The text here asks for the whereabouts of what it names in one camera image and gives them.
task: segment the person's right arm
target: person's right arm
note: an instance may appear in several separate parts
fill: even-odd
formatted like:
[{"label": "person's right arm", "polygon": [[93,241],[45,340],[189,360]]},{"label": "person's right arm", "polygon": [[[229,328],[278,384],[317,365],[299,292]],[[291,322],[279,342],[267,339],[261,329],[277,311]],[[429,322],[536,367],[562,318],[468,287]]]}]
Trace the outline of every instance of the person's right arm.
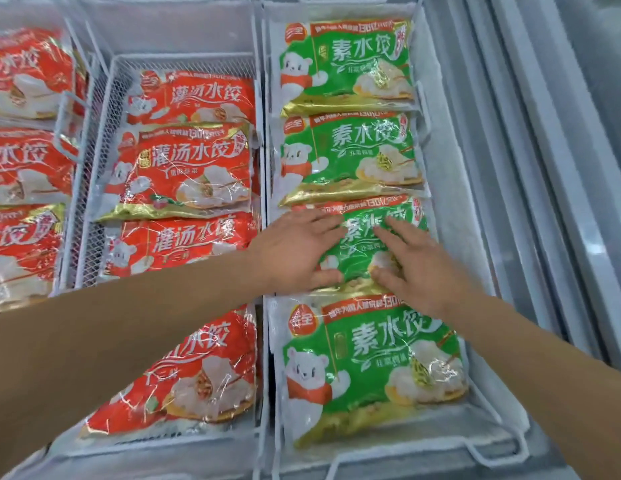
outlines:
[{"label": "person's right arm", "polygon": [[542,330],[475,286],[428,233],[389,218],[376,228],[404,270],[373,278],[471,343],[584,480],[621,479],[621,373]]}]

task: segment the plastic bag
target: plastic bag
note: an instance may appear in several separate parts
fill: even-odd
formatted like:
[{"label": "plastic bag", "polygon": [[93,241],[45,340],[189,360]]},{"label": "plastic bag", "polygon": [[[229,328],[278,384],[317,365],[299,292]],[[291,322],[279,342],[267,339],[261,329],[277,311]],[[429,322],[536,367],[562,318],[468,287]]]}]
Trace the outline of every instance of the plastic bag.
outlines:
[{"label": "plastic bag", "polygon": [[296,116],[282,134],[280,205],[400,194],[425,182],[421,149],[403,112]]},{"label": "plastic bag", "polygon": [[53,291],[61,260],[64,204],[0,207],[0,312]]},{"label": "plastic bag", "polygon": [[[125,132],[96,220],[213,217],[250,200],[248,125],[190,123]],[[210,209],[228,207],[228,212]]]},{"label": "plastic bag", "polygon": [[456,333],[375,287],[270,301],[282,420],[302,448],[466,395]]},{"label": "plastic bag", "polygon": [[255,124],[253,80],[234,75],[146,70],[133,83],[127,103],[131,125],[189,121]]},{"label": "plastic bag", "polygon": [[80,439],[201,432],[234,419],[255,403],[256,340],[253,306],[211,321],[86,418]]},{"label": "plastic bag", "polygon": [[300,205],[297,209],[322,209],[326,214],[342,214],[347,234],[328,250],[320,261],[322,269],[338,269],[344,274],[344,290],[370,281],[371,269],[383,267],[401,274],[400,264],[386,245],[373,233],[375,226],[387,229],[385,218],[395,217],[428,230],[422,203],[407,195],[372,197],[348,202]]},{"label": "plastic bag", "polygon": [[[75,162],[57,151],[52,139],[50,131],[0,129],[0,205],[70,201]],[[60,142],[77,154],[71,142]]]},{"label": "plastic bag", "polygon": [[64,91],[86,95],[85,68],[66,31],[0,31],[0,116],[54,118]]},{"label": "plastic bag", "polygon": [[273,24],[281,116],[411,110],[411,25],[400,19]]},{"label": "plastic bag", "polygon": [[243,249],[257,235],[256,216],[129,221],[105,226],[99,281],[181,266]]}]

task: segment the person's right hand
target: person's right hand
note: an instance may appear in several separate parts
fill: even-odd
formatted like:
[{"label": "person's right hand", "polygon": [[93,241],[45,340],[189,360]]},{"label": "person's right hand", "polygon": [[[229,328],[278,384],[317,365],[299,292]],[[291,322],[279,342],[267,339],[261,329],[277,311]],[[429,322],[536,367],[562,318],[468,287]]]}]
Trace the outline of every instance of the person's right hand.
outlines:
[{"label": "person's right hand", "polygon": [[466,270],[426,231],[392,217],[386,218],[386,224],[397,234],[376,227],[375,235],[395,254],[404,277],[380,267],[373,269],[371,276],[408,306],[447,321],[483,294]]}]

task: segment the person's left hand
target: person's left hand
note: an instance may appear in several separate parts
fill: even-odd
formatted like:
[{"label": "person's left hand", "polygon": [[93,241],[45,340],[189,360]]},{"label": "person's left hand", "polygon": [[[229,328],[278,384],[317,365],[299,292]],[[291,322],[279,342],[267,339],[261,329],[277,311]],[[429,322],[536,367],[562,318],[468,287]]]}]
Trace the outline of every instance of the person's left hand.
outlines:
[{"label": "person's left hand", "polygon": [[302,293],[337,285],[337,269],[317,270],[322,254],[343,238],[342,216],[325,216],[319,209],[288,212],[264,229],[245,251],[263,279],[264,294]]}]

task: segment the wire mesh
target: wire mesh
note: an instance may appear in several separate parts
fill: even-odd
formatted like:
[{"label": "wire mesh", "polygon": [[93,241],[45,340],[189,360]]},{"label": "wire mesh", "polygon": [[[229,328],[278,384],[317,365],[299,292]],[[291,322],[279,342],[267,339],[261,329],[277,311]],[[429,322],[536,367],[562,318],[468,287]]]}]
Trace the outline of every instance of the wire mesh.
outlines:
[{"label": "wire mesh", "polygon": [[[86,220],[83,222],[83,237],[79,250],[79,268],[76,288],[89,287],[97,282],[97,276],[104,253],[104,226],[91,221],[90,204],[99,198],[96,184],[106,171],[108,156],[113,146],[118,129],[125,117],[124,102],[132,85],[134,75],[140,71],[174,71],[208,72],[255,79],[254,54],[132,54],[119,55],[111,65],[108,81],[100,78],[95,85],[95,103],[100,111],[92,112],[89,127],[89,152],[94,154],[92,162],[86,165],[90,171],[90,180],[86,180],[86,200],[88,206]],[[100,121],[95,115],[101,114]]]}]

